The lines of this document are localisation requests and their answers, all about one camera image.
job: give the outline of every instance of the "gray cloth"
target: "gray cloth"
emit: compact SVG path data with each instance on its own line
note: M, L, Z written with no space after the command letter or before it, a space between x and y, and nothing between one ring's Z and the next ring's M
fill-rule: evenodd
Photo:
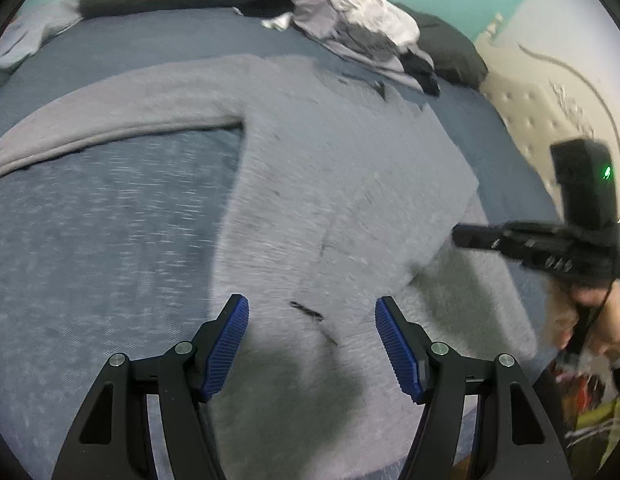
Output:
M421 90L419 82L404 73L404 67L399 58L394 53L394 48L388 51L384 59L379 59L377 42L372 46L373 51L365 52L352 50L348 44L349 40L341 41L343 25L340 25L342 17L334 9L330 0L292 0L295 4L293 11L293 21L310 38L319 41L323 46L333 53L345 59L359 61L369 66L373 70L398 81L410 88ZM415 55L419 55L421 50L415 49Z
M242 170L213 298L242 280L272 294L306 280L299 298L332 338L353 332L370 297L408 283L410 264L430 261L476 189L432 110L301 57L167 64L77 90L0 139L0 176L98 142L238 123Z
M463 221L482 219L473 200ZM415 279L391 293L434 340L490 359L511 351L526 362L535 354L534 332L496 254L461 253L445 244L427 269L414 270ZM242 291L260 308L279 303L282 287L295 288L293 282L278 285ZM406 456L423 407L396 384L376 334L372 301L368 306L357 332L338 346L292 308L252 316L223 393L211 405L229 478L356 478ZM471 449L475 405L469 398L464 410L460 458Z
M334 27L333 37L353 52L372 61L386 62L398 56L398 47L382 32L372 32L359 23L340 21Z
M58 0L19 16L0 38L0 86L32 56L54 38L82 20L79 0Z

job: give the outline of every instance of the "blue bedsheet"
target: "blue bedsheet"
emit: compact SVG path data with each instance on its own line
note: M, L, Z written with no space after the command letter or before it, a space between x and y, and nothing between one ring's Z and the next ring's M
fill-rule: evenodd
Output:
M108 76L243 53L301 54L335 72L379 79L295 30L266 30L230 9L98 18L55 38L0 89L0 136ZM440 86L439 98L400 91L437 113L478 178L488 220L556 220L490 103L468 88ZM239 130L137 137L0 179L0 431L36 480L52 473L68 429L55 408L76 412L109 354L159 354L208 318L215 229L240 138ZM541 281L510 268L538 331ZM549 358L540 354L538 368Z

